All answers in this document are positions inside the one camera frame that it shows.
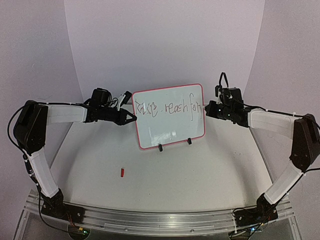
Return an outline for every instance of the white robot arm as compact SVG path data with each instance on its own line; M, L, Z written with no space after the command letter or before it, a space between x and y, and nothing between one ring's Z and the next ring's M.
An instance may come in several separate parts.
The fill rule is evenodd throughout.
M222 77L226 80L226 88L221 86ZM287 167L270 188L257 199L257 207L234 211L239 227L277 219L276 206L320 154L320 135L315 117L311 114L290 115L246 105L240 89L229 88L224 72L220 76L219 85L215 88L215 95L218 100L210 101L205 107L206 116L230 120L246 128L268 130L292 139Z
M13 135L24 153L23 158L29 176L41 192L44 204L49 206L44 214L48 215L50 211L52 217L68 220L66 212L70 214L70 208L73 208L63 203L63 193L58 188L46 160L44 146L47 125L102 120L121 126L134 122L137 117L121 108L130 97L131 93L127 91L122 95L121 102L113 101L107 90L97 88L85 103L44 103L30 100L22 107ZM74 222L81 221L77 215L72 218Z

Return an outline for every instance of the small whiteboard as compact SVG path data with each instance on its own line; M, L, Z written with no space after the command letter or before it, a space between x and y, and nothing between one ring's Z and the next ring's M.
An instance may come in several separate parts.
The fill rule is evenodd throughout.
M132 105L141 149L205 135L204 94L198 83L138 91Z

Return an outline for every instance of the zip tie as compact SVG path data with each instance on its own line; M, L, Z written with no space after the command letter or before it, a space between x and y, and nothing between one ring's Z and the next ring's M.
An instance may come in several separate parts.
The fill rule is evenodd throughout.
M237 225L236 225L236 219L233 215L233 210L231 210L231 216L232 216L232 219L233 219L233 225L234 225L234 233L236 234L237 233Z

